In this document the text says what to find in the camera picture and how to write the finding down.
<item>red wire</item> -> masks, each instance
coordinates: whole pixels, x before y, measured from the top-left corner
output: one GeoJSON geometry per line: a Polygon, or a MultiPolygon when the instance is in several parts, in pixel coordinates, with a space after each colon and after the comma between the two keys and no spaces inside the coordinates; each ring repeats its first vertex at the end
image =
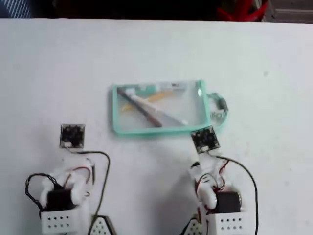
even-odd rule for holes
{"type": "Polygon", "coordinates": [[[222,179],[222,181],[223,181],[223,185],[220,186],[219,188],[213,187],[213,191],[214,191],[214,192],[222,191],[222,190],[225,188],[225,180],[224,180],[224,178],[223,178],[222,176],[221,176],[221,179],[222,179]]]}
{"type": "Polygon", "coordinates": [[[86,180],[86,183],[88,183],[89,179],[90,179],[90,176],[91,176],[91,171],[88,167],[85,167],[85,166],[80,166],[80,167],[77,167],[75,169],[73,169],[73,171],[76,171],[76,170],[80,170],[80,169],[86,169],[88,171],[88,178],[86,180]]]}
{"type": "Polygon", "coordinates": [[[229,160],[227,160],[226,163],[221,167],[221,169],[219,170],[219,174],[223,173],[223,171],[225,170],[225,167],[227,166],[228,163],[229,163],[229,160]]]}
{"type": "Polygon", "coordinates": [[[69,174],[67,179],[65,180],[64,185],[63,185],[64,188],[67,185],[67,182],[68,182],[68,180],[70,179],[71,176],[72,176],[72,174],[69,174]]]}
{"type": "MultiPolygon", "coordinates": [[[[91,171],[88,167],[85,167],[85,166],[80,166],[80,167],[77,167],[77,168],[74,168],[72,171],[76,171],[76,170],[80,170],[80,169],[86,169],[88,170],[88,178],[86,179],[86,183],[88,183],[89,179],[90,179],[90,176],[91,176],[91,171]]],[[[70,179],[70,177],[72,176],[72,174],[69,174],[67,179],[65,180],[64,182],[64,185],[63,187],[65,187],[67,185],[67,182],[68,180],[70,179]]]]}

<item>black wire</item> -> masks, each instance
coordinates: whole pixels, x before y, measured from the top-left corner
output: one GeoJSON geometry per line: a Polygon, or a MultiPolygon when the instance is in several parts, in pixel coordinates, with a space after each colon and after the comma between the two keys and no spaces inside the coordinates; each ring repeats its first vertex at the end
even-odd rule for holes
{"type": "Polygon", "coordinates": [[[240,162],[234,160],[234,159],[231,159],[231,158],[227,158],[227,157],[223,157],[223,156],[216,156],[216,155],[211,155],[209,152],[207,152],[210,156],[212,157],[216,157],[216,158],[219,158],[219,159],[223,159],[223,160],[228,160],[228,161],[231,161],[233,163],[236,163],[238,164],[239,166],[241,166],[247,173],[248,175],[250,176],[252,182],[253,182],[253,185],[254,185],[254,190],[255,190],[255,218],[256,218],[256,222],[255,222],[255,235],[258,234],[258,230],[259,230],[259,203],[258,203],[258,188],[256,186],[256,183],[255,183],[255,180],[252,176],[252,174],[250,173],[250,171],[244,166],[242,165],[240,162]]]}
{"type": "Polygon", "coordinates": [[[61,185],[58,184],[57,180],[52,177],[51,175],[48,174],[44,174],[44,173],[35,173],[35,174],[31,174],[27,180],[25,181],[25,194],[27,197],[29,197],[39,208],[39,215],[40,213],[44,210],[44,208],[42,207],[42,205],[40,204],[39,200],[35,199],[28,191],[29,188],[29,183],[31,178],[33,178],[34,176],[43,176],[43,177],[47,177],[54,185],[54,187],[56,188],[63,188],[61,185]]]}
{"type": "Polygon", "coordinates": [[[209,221],[206,220],[206,235],[208,234],[209,232],[209,221]]]}
{"type": "Polygon", "coordinates": [[[89,231],[88,231],[88,235],[90,235],[91,233],[91,229],[92,229],[92,226],[93,226],[93,223],[95,222],[96,218],[97,218],[97,215],[98,215],[98,212],[100,210],[100,207],[101,207],[101,204],[102,204],[102,199],[103,199],[103,195],[104,195],[104,189],[105,189],[105,186],[106,186],[106,183],[107,183],[107,179],[108,179],[108,174],[109,174],[109,169],[110,169],[110,164],[111,164],[111,160],[110,160],[110,157],[108,156],[107,153],[105,152],[102,152],[102,151],[79,151],[79,152],[73,152],[71,151],[69,148],[68,150],[73,153],[73,154],[92,154],[92,153],[98,153],[98,154],[103,154],[107,157],[108,159],[108,168],[107,168],[107,172],[106,172],[106,175],[105,175],[105,178],[104,178],[104,183],[103,183],[103,186],[102,186],[102,191],[101,191],[101,196],[100,196],[100,200],[99,200],[99,204],[98,204],[98,207],[96,209],[96,212],[94,213],[94,216],[93,216],[93,220],[90,224],[90,227],[89,227],[89,231]]]}

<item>cable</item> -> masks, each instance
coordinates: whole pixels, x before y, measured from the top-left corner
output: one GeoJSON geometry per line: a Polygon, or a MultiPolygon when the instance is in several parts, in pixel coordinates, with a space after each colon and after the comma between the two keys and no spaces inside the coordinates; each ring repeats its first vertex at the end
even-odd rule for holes
{"type": "Polygon", "coordinates": [[[208,234],[209,232],[209,221],[206,220],[206,235],[208,234]]]}
{"type": "Polygon", "coordinates": [[[104,189],[105,189],[105,186],[106,186],[106,183],[107,183],[107,179],[108,179],[108,174],[109,174],[111,160],[110,160],[110,157],[108,156],[108,154],[105,153],[105,152],[102,152],[102,151],[78,151],[78,152],[74,152],[74,151],[71,151],[69,148],[67,148],[67,150],[70,153],[72,153],[72,154],[93,154],[93,153],[102,154],[102,155],[106,156],[107,159],[108,159],[108,168],[107,168],[107,172],[106,172],[106,175],[105,175],[105,178],[104,178],[99,204],[98,204],[98,207],[96,209],[96,212],[94,213],[93,220],[92,220],[92,222],[90,224],[89,231],[88,231],[88,235],[90,235],[93,223],[96,220],[96,217],[98,215],[98,212],[99,212],[101,204],[102,204],[102,199],[103,199],[103,195],[104,195],[104,189]]]}
{"type": "Polygon", "coordinates": [[[250,173],[250,171],[244,166],[242,165],[240,162],[231,159],[231,158],[227,158],[227,157],[223,157],[223,156],[216,156],[216,155],[211,155],[209,152],[207,152],[208,155],[210,155],[211,157],[215,157],[215,158],[219,158],[219,159],[223,159],[223,160],[227,160],[233,163],[236,163],[237,165],[241,166],[250,176],[252,182],[253,182],[253,186],[254,186],[254,190],[255,190],[255,217],[256,217],[256,223],[255,223],[255,235],[258,234],[258,230],[259,230],[259,203],[258,203],[258,188],[256,186],[255,180],[252,176],[252,174],[250,173]]]}
{"type": "Polygon", "coordinates": [[[219,170],[219,174],[222,174],[224,172],[228,163],[229,163],[229,160],[227,160],[226,163],[221,167],[221,169],[219,170]]]}
{"type": "Polygon", "coordinates": [[[58,188],[63,188],[61,185],[58,184],[57,180],[51,176],[51,175],[48,175],[48,174],[44,174],[44,173],[35,173],[35,174],[31,174],[27,180],[25,181],[25,194],[27,197],[29,197],[39,208],[39,215],[40,213],[44,210],[44,208],[42,207],[42,205],[40,204],[39,200],[35,199],[28,191],[28,188],[29,188],[29,183],[30,183],[30,180],[31,178],[33,178],[34,176],[43,176],[43,177],[47,177],[52,183],[53,183],[53,186],[55,189],[58,189],[58,188]]]}
{"type": "Polygon", "coordinates": [[[223,118],[220,121],[220,124],[217,125],[213,125],[213,128],[215,130],[215,132],[219,132],[222,130],[222,128],[224,127],[226,120],[227,120],[227,115],[228,115],[228,106],[227,106],[227,102],[226,100],[218,93],[209,93],[206,94],[207,98],[209,99],[213,99],[214,102],[216,103],[216,105],[218,106],[218,109],[223,109],[224,113],[223,113],[223,118]]]}
{"type": "MultiPolygon", "coordinates": [[[[85,167],[85,166],[80,166],[80,167],[77,167],[71,171],[76,171],[76,170],[80,170],[80,169],[86,169],[88,171],[88,177],[86,179],[86,184],[88,183],[89,179],[90,179],[90,176],[91,176],[91,171],[88,167],[85,167]]],[[[68,180],[70,179],[70,177],[72,176],[72,174],[69,174],[68,177],[66,178],[65,182],[64,182],[64,185],[63,187],[65,187],[67,185],[67,182],[68,180]]]]}
{"type": "Polygon", "coordinates": [[[222,186],[220,186],[219,188],[213,186],[213,191],[214,191],[215,193],[218,192],[218,191],[222,191],[222,190],[225,188],[225,179],[223,178],[222,175],[220,175],[220,178],[222,179],[223,184],[222,184],[222,186]]]}

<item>red object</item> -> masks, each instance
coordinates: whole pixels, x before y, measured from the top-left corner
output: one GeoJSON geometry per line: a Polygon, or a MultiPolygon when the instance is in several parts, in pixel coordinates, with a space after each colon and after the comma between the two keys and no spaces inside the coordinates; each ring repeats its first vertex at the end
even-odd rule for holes
{"type": "Polygon", "coordinates": [[[255,12],[248,14],[251,4],[252,0],[237,0],[232,14],[218,7],[217,16],[221,21],[255,21],[263,17],[268,6],[268,1],[265,1],[255,12]]]}

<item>pencil case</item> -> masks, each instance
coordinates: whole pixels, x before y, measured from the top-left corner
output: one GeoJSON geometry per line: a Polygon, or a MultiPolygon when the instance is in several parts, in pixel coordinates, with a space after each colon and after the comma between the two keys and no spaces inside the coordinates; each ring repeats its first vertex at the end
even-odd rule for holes
{"type": "Polygon", "coordinates": [[[113,85],[113,130],[120,135],[145,135],[207,127],[205,87],[203,80],[113,85]]]}

